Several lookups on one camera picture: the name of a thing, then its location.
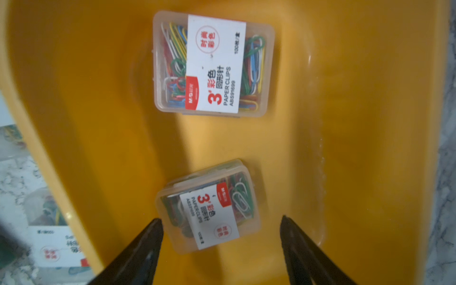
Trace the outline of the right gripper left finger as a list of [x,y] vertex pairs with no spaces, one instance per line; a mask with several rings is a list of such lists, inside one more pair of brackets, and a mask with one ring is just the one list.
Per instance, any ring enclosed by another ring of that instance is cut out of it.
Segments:
[[156,218],[93,280],[91,285],[151,285],[163,242],[162,220]]

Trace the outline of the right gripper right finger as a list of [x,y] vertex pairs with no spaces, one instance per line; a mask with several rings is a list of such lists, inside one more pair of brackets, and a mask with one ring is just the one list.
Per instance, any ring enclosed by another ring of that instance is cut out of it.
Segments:
[[356,285],[287,216],[280,223],[280,238],[291,285]]

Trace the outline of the paper clip box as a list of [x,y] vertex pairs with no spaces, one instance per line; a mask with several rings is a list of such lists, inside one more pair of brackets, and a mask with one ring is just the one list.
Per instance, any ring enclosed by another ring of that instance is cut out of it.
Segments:
[[47,187],[24,200],[32,257],[48,283],[82,283],[94,277],[82,248]]
[[239,159],[168,183],[157,193],[155,205],[179,254],[211,248],[261,228],[254,184]]
[[1,127],[1,161],[29,154],[27,144],[16,124]]

